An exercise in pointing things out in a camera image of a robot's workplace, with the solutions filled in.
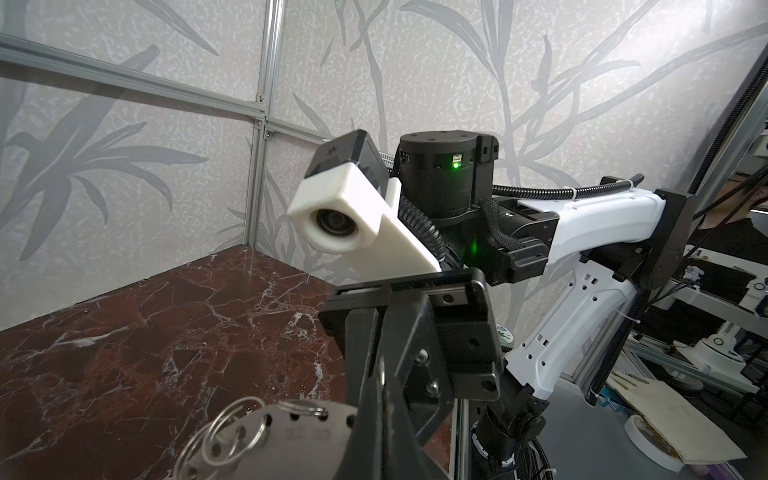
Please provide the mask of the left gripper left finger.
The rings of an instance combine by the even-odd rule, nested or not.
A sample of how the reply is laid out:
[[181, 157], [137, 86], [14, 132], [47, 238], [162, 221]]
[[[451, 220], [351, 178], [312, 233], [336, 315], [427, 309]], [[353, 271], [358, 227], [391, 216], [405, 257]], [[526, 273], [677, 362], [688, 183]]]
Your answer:
[[384, 473], [384, 363], [378, 361], [364, 384], [336, 479], [382, 479]]

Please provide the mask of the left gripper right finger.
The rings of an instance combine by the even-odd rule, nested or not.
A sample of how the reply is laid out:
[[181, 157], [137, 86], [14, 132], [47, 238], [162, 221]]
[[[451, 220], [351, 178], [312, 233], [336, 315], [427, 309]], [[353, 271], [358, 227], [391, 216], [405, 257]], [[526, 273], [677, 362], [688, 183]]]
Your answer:
[[417, 441], [403, 389], [390, 374], [382, 374], [382, 423], [383, 479], [446, 479]]

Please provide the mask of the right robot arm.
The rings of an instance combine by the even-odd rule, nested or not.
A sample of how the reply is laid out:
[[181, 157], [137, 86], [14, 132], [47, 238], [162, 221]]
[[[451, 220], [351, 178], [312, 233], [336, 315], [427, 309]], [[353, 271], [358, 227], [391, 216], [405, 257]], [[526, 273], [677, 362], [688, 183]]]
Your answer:
[[296, 230], [357, 279], [320, 313], [357, 410], [340, 479], [440, 478], [424, 447], [455, 404], [470, 478], [553, 478], [538, 437], [561, 373], [677, 268], [689, 196], [641, 175], [498, 185], [499, 149], [489, 134], [424, 131], [387, 163], [354, 130], [317, 149], [295, 193]]

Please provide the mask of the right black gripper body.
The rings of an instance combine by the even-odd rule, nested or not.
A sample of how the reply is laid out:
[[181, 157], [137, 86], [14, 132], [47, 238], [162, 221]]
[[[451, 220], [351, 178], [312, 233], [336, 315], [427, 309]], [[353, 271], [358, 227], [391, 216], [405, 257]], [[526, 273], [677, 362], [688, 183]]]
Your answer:
[[378, 364], [419, 443], [427, 443], [457, 399], [500, 396], [502, 350], [483, 273], [475, 268], [336, 288], [320, 310], [345, 360], [345, 401], [359, 407]]

